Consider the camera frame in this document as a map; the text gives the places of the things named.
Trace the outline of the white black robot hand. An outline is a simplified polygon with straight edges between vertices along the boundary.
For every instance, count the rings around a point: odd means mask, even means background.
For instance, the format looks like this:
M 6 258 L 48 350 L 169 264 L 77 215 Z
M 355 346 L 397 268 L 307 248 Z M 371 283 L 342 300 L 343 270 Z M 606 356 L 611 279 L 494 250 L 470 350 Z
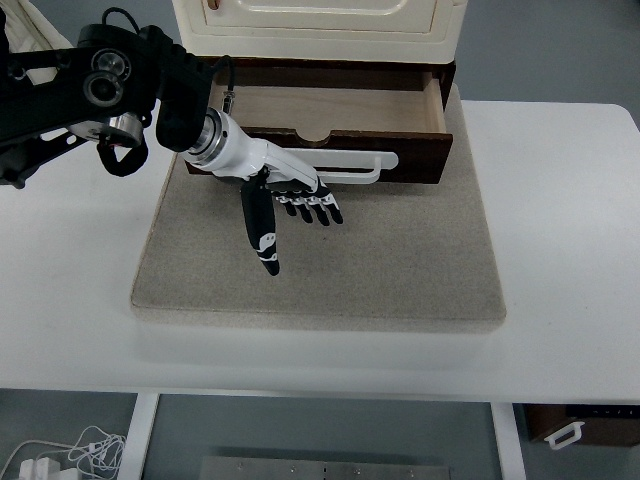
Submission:
M 248 136 L 226 113 L 207 110 L 200 137 L 184 158 L 219 179 L 240 182 L 249 243 L 272 276 L 280 271 L 274 201 L 306 223 L 343 222 L 337 201 L 314 167 L 270 141 Z

